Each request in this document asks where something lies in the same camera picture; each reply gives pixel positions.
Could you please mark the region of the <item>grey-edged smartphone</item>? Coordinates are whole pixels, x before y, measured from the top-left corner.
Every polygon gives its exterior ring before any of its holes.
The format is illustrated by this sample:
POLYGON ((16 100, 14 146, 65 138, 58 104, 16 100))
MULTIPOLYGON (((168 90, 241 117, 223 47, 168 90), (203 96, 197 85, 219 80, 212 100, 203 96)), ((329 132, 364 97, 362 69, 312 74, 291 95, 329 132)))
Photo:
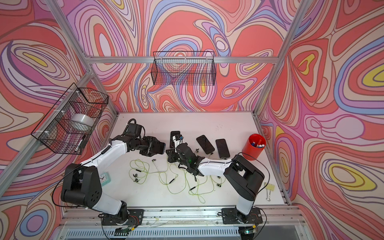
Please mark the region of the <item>grey-edged smartphone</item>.
POLYGON ((181 142, 181 132, 180 131, 171 131, 170 133, 170 148, 176 148, 181 142))

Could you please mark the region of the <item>black smartphone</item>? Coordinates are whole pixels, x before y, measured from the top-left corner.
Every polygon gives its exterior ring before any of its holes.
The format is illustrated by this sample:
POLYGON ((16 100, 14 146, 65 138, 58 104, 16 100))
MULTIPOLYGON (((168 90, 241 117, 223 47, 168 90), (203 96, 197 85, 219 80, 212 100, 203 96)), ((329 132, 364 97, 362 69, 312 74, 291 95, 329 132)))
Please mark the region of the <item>black smartphone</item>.
POLYGON ((205 135, 201 135, 197 137, 196 140, 207 155, 213 154, 213 152, 215 151, 215 148, 205 135))

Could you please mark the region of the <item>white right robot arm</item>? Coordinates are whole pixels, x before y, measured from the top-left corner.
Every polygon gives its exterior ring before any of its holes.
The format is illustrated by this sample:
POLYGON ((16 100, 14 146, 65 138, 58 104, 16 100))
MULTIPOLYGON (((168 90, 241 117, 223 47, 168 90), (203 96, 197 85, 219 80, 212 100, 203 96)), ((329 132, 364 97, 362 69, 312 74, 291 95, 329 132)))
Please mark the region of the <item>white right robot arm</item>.
POLYGON ((186 143, 166 150, 166 154, 169 163, 178 163, 195 177, 216 176, 225 178, 230 183, 239 198, 235 207, 221 209, 220 216, 223 224, 257 226, 262 223, 260 211, 254 207, 254 202, 261 190, 265 175, 245 158, 248 154, 240 152, 228 160, 212 160, 196 155, 186 143))

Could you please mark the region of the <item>green earphone cable plug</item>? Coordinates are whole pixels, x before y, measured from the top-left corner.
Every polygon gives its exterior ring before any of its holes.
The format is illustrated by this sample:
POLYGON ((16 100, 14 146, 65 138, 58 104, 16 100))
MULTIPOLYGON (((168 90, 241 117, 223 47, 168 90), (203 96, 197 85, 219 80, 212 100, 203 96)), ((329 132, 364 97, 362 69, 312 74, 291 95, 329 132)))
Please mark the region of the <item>green earphone cable plug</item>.
POLYGON ((226 160, 211 160, 211 180, 214 185, 221 188, 226 181, 224 177, 224 171, 229 166, 226 160))

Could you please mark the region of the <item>blue-cased smartphone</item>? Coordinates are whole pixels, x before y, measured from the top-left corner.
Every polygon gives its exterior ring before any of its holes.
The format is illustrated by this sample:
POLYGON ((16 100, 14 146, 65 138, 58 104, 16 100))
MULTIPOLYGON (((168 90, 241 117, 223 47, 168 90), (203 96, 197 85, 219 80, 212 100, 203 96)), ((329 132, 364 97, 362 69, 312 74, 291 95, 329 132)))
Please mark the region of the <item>blue-cased smartphone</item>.
POLYGON ((220 159, 229 159, 230 152, 228 149, 228 145, 225 139, 217 139, 216 140, 217 150, 220 159))

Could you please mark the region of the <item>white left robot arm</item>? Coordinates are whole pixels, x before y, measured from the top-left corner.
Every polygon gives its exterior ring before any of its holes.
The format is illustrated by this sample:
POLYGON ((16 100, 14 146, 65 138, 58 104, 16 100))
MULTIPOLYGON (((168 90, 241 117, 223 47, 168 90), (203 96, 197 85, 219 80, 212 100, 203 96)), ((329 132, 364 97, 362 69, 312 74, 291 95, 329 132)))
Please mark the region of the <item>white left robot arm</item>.
POLYGON ((162 155, 166 144, 157 138, 145 135, 145 128, 130 119, 122 134, 110 140, 110 143, 95 156, 80 164, 70 164, 63 177, 61 200, 101 213, 108 223, 127 224, 130 213, 127 204, 103 193, 101 176, 119 157, 131 151, 152 157, 162 155))

